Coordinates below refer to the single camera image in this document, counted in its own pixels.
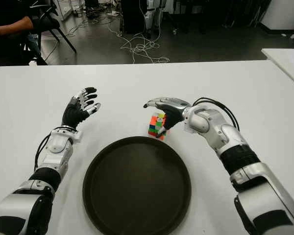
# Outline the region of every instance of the black tray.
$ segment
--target black tray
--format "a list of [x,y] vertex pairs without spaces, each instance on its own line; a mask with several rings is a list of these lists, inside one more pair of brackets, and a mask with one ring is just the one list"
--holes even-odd
[[167,235],[184,218],[190,198],[190,177],[181,158],[147,137],[105,147],[83,182],[86,212],[105,235]]

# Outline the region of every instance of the rubik's cube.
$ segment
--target rubik's cube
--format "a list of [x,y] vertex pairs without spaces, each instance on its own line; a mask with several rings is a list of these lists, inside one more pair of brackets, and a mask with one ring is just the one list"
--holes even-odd
[[[165,114],[154,113],[150,120],[148,133],[152,136],[156,136],[158,134],[158,131],[164,125],[165,121]],[[165,135],[166,134],[162,135],[159,139],[163,141]]]

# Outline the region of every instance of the white desk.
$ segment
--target white desk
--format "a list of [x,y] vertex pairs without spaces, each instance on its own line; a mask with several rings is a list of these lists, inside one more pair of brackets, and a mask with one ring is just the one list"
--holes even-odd
[[[101,110],[83,122],[69,171],[53,204],[50,235],[99,235],[82,201],[82,181],[94,156],[108,144],[147,136],[159,96],[193,102],[215,98],[236,115],[241,132],[294,198],[294,82],[271,61],[159,65],[0,68],[0,201],[32,174],[42,138],[61,123],[70,97],[98,88]],[[198,135],[174,127],[166,139],[192,181],[189,211],[173,235],[247,234],[234,207],[234,189],[221,162]]]
[[294,49],[271,48],[261,51],[294,81]]

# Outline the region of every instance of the robotic arm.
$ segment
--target robotic arm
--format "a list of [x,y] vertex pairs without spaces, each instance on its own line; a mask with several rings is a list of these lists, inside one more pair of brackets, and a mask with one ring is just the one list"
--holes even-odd
[[221,103],[208,98],[201,98],[192,106],[177,98],[162,97],[150,100],[144,108],[153,106],[166,113],[166,122],[158,136],[184,121],[186,131],[199,133],[207,140],[238,192],[234,204],[249,234],[294,234],[292,197],[269,167],[250,149],[239,132],[232,112],[227,113],[235,127],[228,124],[219,111],[208,109],[202,103],[213,103],[229,111]]
[[36,154],[34,174],[0,203],[0,234],[44,235],[47,232],[55,192],[68,170],[73,144],[81,140],[76,127],[100,108],[100,104],[92,100],[97,97],[96,91],[85,88],[72,97],[64,111],[62,125],[43,140],[47,153],[41,165],[37,165],[37,160],[44,148],[42,144]]

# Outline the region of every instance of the concrete floor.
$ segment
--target concrete floor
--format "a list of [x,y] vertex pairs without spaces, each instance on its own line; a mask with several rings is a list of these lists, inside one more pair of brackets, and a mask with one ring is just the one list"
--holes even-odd
[[[78,26],[85,16],[76,18],[71,15],[62,22],[62,30],[68,33]],[[131,64],[132,54],[126,49],[120,49],[125,40],[108,30],[108,26],[119,30],[119,18],[105,18],[99,23],[80,27],[69,37],[75,46],[75,54],[64,39],[55,48],[47,60],[49,65],[75,65],[75,64]],[[56,40],[48,32],[44,33],[42,40],[42,55],[46,58],[56,44]],[[135,40],[133,44],[142,43]],[[202,35],[198,32],[197,23],[192,22],[189,33],[178,32],[172,34],[172,25],[164,20],[161,36],[157,41],[160,48],[149,50],[151,57],[166,56],[170,62],[203,62],[203,61],[233,61],[233,60],[264,60],[262,48],[294,48],[294,40],[281,35],[268,35],[260,28],[223,28],[214,27]],[[135,63],[151,63],[148,58],[135,57]]]

